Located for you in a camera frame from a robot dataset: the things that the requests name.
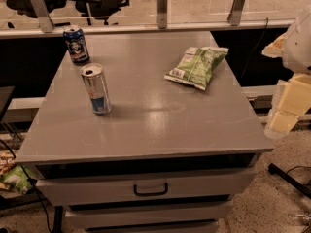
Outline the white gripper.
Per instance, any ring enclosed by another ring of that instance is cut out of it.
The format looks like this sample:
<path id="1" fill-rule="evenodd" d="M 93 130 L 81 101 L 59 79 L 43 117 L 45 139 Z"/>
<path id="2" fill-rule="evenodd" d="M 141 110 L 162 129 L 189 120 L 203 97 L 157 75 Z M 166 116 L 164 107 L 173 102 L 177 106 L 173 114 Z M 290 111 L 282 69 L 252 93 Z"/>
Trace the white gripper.
<path id="1" fill-rule="evenodd" d="M 298 123 L 311 108 L 311 76 L 294 74 L 285 85 L 277 110 L 270 110 L 267 115 L 264 134 L 270 139 L 281 139 Z"/>

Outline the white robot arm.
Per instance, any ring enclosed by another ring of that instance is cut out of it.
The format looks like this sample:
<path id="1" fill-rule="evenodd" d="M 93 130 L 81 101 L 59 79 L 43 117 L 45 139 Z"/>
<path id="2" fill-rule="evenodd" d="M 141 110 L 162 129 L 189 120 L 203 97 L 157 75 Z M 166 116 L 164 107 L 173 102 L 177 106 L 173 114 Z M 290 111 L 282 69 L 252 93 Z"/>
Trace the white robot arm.
<path id="1" fill-rule="evenodd" d="M 277 82 L 264 128 L 266 137 L 280 139 L 311 109 L 311 5 L 261 54 L 281 57 L 283 66 L 294 73 L 286 82 Z"/>

